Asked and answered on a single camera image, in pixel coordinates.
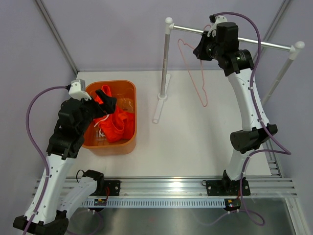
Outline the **orange shorts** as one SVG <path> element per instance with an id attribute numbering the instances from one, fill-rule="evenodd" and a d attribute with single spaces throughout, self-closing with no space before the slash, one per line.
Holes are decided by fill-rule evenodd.
<path id="1" fill-rule="evenodd" d="M 109 143 L 130 140 L 135 133 L 134 98 L 129 96 L 133 89 L 117 94 L 116 110 L 104 119 L 95 119 L 98 135 Z"/>

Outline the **pink clothes hanger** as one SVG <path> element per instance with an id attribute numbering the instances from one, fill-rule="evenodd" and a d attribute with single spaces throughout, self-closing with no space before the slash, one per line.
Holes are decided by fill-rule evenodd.
<path id="1" fill-rule="evenodd" d="M 195 58 L 193 51 L 196 48 L 195 39 L 200 35 L 182 32 L 177 39 L 177 50 L 186 75 L 187 97 L 197 106 L 207 108 L 209 95 L 206 88 L 205 62 Z"/>

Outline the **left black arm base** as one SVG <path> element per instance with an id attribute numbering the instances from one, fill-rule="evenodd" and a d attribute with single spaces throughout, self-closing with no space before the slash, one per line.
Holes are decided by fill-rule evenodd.
<path id="1" fill-rule="evenodd" d="M 96 191 L 91 196 L 119 196 L 120 194 L 120 180 L 105 179 L 104 174 L 95 170 L 78 170 L 76 173 L 76 181 L 78 181 L 79 171 L 83 172 L 83 177 L 90 177 L 97 182 Z"/>

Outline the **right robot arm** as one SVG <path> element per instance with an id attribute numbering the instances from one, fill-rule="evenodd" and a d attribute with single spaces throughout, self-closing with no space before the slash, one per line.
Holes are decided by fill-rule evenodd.
<path id="1" fill-rule="evenodd" d="M 261 102 L 256 85 L 251 81 L 254 63 L 250 52 L 239 48 L 238 31 L 233 22 L 216 21 L 211 30 L 203 32 L 193 51 L 199 60 L 218 61 L 233 88 L 242 119 L 241 130 L 230 134 L 233 153 L 222 178 L 205 183 L 209 196 L 250 195 L 245 178 L 250 154 L 269 139 L 268 134 L 278 131 L 275 124 L 270 124 L 263 108 L 255 108 Z"/>

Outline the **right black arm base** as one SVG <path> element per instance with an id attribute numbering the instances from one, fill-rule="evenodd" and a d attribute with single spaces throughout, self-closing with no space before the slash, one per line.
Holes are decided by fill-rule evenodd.
<path id="1" fill-rule="evenodd" d="M 202 180 L 201 184 L 205 186 L 208 196 L 250 196 L 250 187 L 246 177 L 243 177 L 242 183 L 239 180 L 231 180 L 226 170 L 224 170 L 220 180 Z"/>

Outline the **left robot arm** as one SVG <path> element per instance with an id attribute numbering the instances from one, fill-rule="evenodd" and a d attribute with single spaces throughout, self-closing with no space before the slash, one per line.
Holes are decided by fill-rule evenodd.
<path id="1" fill-rule="evenodd" d="M 47 155 L 42 156 L 45 169 L 34 199 L 24 215 L 18 216 L 13 227 L 23 234 L 63 235 L 69 220 L 92 194 L 104 192 L 104 175 L 87 170 L 78 185 L 60 199 L 67 174 L 75 163 L 85 139 L 84 134 L 96 118 L 115 112 L 117 99 L 96 90 L 101 103 L 92 97 L 79 95 L 61 104 L 54 133 L 49 139 Z"/>

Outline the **orange plastic basket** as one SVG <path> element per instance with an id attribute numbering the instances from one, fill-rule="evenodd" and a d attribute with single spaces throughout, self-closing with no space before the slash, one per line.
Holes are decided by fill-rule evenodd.
<path id="1" fill-rule="evenodd" d="M 91 83 L 86 91 L 101 104 L 97 90 L 117 99 L 116 110 L 113 114 L 97 118 L 91 123 L 84 135 L 83 147 L 99 156 L 131 153 L 136 146 L 137 132 L 135 85 L 127 80 Z"/>

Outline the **silver clothes rack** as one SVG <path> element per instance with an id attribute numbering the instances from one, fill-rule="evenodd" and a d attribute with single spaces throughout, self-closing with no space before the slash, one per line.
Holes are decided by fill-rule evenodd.
<path id="1" fill-rule="evenodd" d="M 171 17 L 167 17 L 165 19 L 165 42 L 164 42 L 164 54 L 163 54 L 163 65 L 162 65 L 162 75 L 161 75 L 161 88 L 160 93 L 158 94 L 158 103 L 156 106 L 156 111 L 153 117 L 153 123 L 158 123 L 163 104 L 167 99 L 167 88 L 169 85 L 169 81 L 171 79 L 171 75 L 167 73 L 167 65 L 168 65 L 168 52 L 169 52 L 169 44 L 170 44 L 170 35 L 173 30 L 179 30 L 184 32 L 190 32 L 195 34 L 202 34 L 203 30 L 200 29 L 194 29 L 194 28 L 188 28 L 184 26 L 179 26 L 177 24 L 173 23 L 173 19 Z M 273 44 L 269 42 L 258 42 L 256 40 L 252 39 L 246 39 L 246 38 L 238 38 L 239 41 L 249 43 L 249 44 L 260 44 L 262 47 L 267 48 L 273 48 L 278 50 L 287 51 L 289 53 L 289 57 L 286 60 L 285 64 L 279 71 L 279 74 L 277 75 L 276 79 L 274 80 L 272 86 L 270 87 L 270 90 L 267 92 L 267 94 L 262 98 L 262 105 L 265 105 L 268 100 L 271 98 L 273 92 L 277 88 L 278 84 L 282 80 L 283 76 L 293 63 L 293 61 L 297 58 L 299 53 L 305 48 L 305 43 L 303 41 L 298 41 L 292 46 L 286 46 L 281 44 Z"/>

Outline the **aluminium mounting rail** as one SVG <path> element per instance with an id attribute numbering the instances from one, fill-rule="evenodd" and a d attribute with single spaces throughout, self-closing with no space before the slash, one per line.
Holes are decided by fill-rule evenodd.
<path id="1" fill-rule="evenodd" d="M 206 197 L 205 177 L 106 177 L 120 181 L 119 196 L 128 198 L 197 198 Z M 251 197 L 297 197 L 290 178 L 247 178 Z"/>

